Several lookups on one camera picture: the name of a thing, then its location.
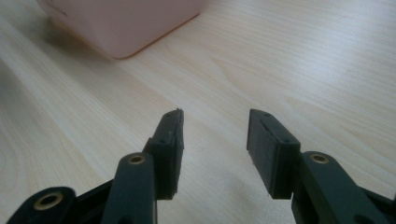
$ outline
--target wooden table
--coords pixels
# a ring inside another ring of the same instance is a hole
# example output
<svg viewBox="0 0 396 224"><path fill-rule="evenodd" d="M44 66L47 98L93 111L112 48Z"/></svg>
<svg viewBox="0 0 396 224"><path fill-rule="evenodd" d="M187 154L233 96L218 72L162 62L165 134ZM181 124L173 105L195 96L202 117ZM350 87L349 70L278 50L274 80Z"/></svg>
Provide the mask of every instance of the wooden table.
<svg viewBox="0 0 396 224"><path fill-rule="evenodd" d="M159 223L294 223L246 151L248 111L275 115L361 186L396 186L396 3L206 1L133 57L110 59L33 0L0 2L0 223L32 194L81 194L185 112L179 192Z"/></svg>

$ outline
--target table surface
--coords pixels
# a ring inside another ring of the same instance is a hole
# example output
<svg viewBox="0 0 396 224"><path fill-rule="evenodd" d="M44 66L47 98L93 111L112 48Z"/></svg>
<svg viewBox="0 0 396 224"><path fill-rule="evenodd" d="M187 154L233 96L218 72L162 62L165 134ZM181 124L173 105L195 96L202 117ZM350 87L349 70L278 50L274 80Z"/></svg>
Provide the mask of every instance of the table surface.
<svg viewBox="0 0 396 224"><path fill-rule="evenodd" d="M114 60L0 2L0 222L32 194L77 195L185 112L179 191L159 223L294 223L246 151L248 111L276 116L302 151L336 158L360 186L396 186L394 1L207 0L135 56Z"/></svg>

